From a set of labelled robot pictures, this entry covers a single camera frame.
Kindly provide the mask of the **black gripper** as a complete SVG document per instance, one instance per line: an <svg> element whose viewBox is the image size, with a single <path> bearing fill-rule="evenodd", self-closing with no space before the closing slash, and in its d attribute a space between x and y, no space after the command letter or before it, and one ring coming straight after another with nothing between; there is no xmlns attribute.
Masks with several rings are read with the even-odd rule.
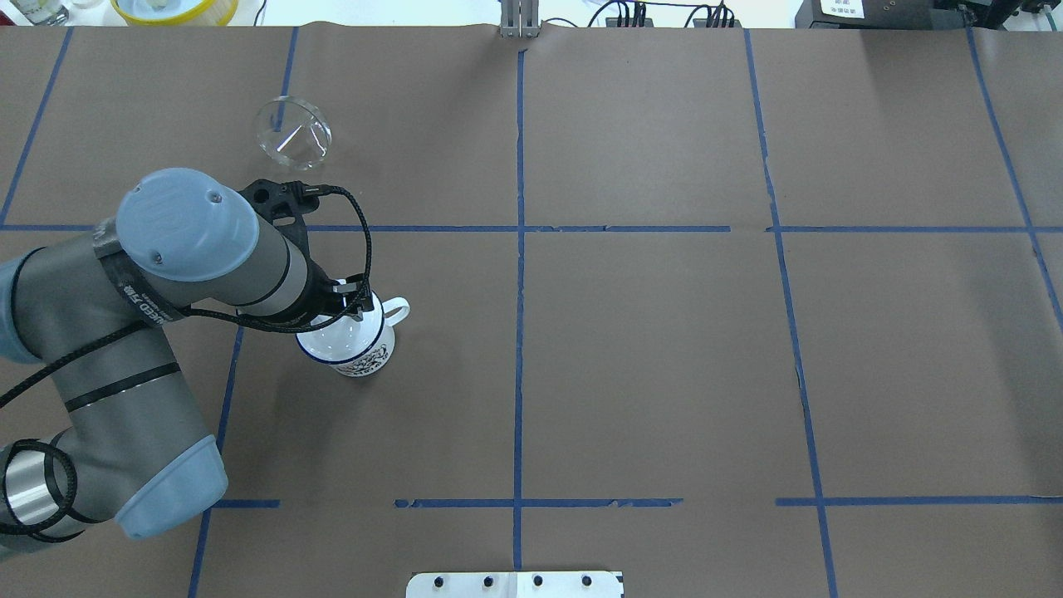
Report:
<svg viewBox="0 0 1063 598"><path fill-rule="evenodd" d="M375 310L375 298L367 291L364 277L338 277L319 288L314 307L316 317L349 317L361 322Z"/></svg>

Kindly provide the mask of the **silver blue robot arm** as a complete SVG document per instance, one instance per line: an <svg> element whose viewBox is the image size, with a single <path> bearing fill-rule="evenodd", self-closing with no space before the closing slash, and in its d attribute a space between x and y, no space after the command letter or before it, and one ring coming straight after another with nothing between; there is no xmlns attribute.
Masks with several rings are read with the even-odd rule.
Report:
<svg viewBox="0 0 1063 598"><path fill-rule="evenodd" d="M309 334L372 310L372 251L334 279L304 216L343 187L258 180L235 190L191 168L145 175L92 230L2 264L2 356L53 379L67 429L2 448L2 558L117 522L155 537L223 499L227 472L164 328L190 317Z"/></svg>

